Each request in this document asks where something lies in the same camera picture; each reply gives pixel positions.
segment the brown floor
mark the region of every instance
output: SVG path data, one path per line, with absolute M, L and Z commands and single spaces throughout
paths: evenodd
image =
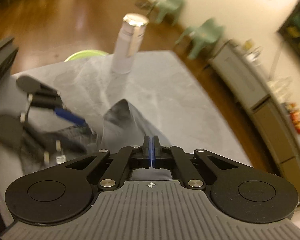
M 137 1 L 15 0 L 8 7 L 6 0 L 0 0 L 0 39 L 12 35 L 19 46 L 12 72 L 64 61 L 83 49 L 112 53 L 122 17 L 129 12 L 146 13 L 135 6 Z M 216 73 L 202 70 L 203 59 L 186 59 L 187 41 L 173 47 L 179 35 L 180 30 L 167 22 L 150 23 L 141 50 L 173 49 L 228 121 L 254 167 L 274 172 L 265 145 Z

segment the table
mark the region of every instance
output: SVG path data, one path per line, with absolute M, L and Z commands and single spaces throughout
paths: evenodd
M 15 79 L 28 74 L 59 90 L 66 106 L 82 115 L 97 132 L 102 132 L 103 114 L 125 98 L 172 145 L 188 153 L 204 148 L 251 166 L 218 109 L 173 52 L 139 52 L 131 73 L 126 75 L 112 73 L 111 60 L 112 55 L 92 57 L 15 74 L 1 86 L 0 111 L 11 106 L 16 113 L 24 109 L 26 95 L 16 89 Z M 69 126 L 48 111 L 31 111 L 29 119 L 46 131 Z M 0 211 L 6 224 L 13 220 L 3 196 L 8 185 L 20 176 L 18 157 L 0 146 Z

